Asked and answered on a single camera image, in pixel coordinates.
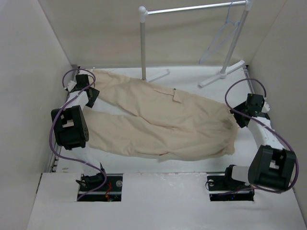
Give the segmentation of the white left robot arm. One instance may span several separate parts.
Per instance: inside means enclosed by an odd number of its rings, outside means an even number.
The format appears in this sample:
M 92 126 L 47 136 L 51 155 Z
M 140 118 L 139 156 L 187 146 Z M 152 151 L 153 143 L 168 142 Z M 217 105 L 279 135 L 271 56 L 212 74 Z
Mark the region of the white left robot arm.
M 83 109 L 93 107 L 99 90 L 90 86 L 89 76 L 86 74 L 76 75 L 75 81 L 70 81 L 66 89 L 69 92 L 67 105 L 51 111 L 52 121 L 55 123 L 52 128 L 55 140 L 59 146 L 71 151 L 78 162 L 83 162 L 86 176 L 93 176 L 101 172 L 103 167 L 90 153 L 90 134 Z

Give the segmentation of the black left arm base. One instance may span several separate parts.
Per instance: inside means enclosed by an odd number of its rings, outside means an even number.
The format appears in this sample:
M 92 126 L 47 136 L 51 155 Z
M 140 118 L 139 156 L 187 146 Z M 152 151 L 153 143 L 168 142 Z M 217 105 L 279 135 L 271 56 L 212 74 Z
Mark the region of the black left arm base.
M 83 175 L 76 180 L 79 185 L 78 202 L 120 202 L 122 198 L 123 174 Z

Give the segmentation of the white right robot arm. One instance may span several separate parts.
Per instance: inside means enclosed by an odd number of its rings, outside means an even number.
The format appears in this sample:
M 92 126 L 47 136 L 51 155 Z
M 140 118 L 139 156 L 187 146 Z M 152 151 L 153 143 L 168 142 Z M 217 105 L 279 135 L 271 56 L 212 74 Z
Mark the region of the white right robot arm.
M 246 101 L 231 109 L 240 128 L 247 128 L 257 145 L 250 166 L 231 165 L 231 173 L 222 178 L 225 188 L 235 189 L 241 182 L 272 192 L 284 192 L 290 187 L 296 155 L 287 150 L 274 134 L 268 108 L 262 95 L 249 93 Z

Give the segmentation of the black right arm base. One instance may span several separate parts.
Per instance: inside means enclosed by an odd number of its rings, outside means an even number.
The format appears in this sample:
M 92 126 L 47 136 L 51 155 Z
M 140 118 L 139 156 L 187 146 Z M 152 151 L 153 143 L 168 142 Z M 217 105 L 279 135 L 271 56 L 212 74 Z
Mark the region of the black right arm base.
M 251 186 L 232 178 L 234 166 L 229 165 L 224 172 L 207 173 L 205 187 L 210 201 L 254 201 L 255 192 Z

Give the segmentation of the beige trousers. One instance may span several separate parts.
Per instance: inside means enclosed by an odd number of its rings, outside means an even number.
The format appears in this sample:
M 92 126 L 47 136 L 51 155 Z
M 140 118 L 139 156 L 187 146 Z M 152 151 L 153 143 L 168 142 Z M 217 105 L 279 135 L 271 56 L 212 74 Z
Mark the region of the beige trousers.
M 99 99 L 126 114 L 84 109 L 91 148 L 181 161 L 235 152 L 238 126 L 225 104 L 102 69 L 94 75 Z

